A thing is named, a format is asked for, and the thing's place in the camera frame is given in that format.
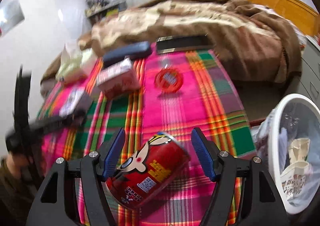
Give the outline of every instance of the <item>metal screw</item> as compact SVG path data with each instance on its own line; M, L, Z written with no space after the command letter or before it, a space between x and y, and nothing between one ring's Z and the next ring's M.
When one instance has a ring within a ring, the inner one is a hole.
M95 158L96 156L98 156L98 152L96 152L96 151L91 151L89 153L89 157L91 157L91 158Z
M61 164L64 161L64 158L57 158L56 163Z
M261 158L259 158L259 157L254 157L254 158L253 158L253 161L256 162L256 163L261 163Z
M229 153L228 153L227 151L225 151L225 150L221 150L219 154L220 154L220 156L222 156L222 157L227 157L227 156L229 156Z

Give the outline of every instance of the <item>soda can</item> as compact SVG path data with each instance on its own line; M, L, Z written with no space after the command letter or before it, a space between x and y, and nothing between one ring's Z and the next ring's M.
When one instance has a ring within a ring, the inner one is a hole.
M123 207L138 209L166 187L189 161L189 154L174 137L158 132L107 179L107 189Z

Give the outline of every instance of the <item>orange round object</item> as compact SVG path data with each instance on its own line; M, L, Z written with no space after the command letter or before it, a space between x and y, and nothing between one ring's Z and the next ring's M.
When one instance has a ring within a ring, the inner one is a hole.
M155 77L155 86L165 93L175 93L183 84L183 76L174 68L164 68Z

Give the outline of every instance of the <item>person's arm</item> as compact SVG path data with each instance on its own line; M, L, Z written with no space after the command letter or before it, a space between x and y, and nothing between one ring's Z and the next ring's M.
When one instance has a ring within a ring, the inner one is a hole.
M21 169L28 165L25 156L8 154L1 160L0 167L0 206L8 212L1 212L1 221L16 220L25 225L34 197L21 181Z

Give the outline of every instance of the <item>drawer handle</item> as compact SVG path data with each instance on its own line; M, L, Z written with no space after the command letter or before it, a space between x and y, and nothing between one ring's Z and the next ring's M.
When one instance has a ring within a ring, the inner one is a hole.
M310 82L310 89L311 89L311 86L313 86L313 88L316 90L317 92L316 98L317 98L319 95L319 91L316 89L315 85L312 82Z

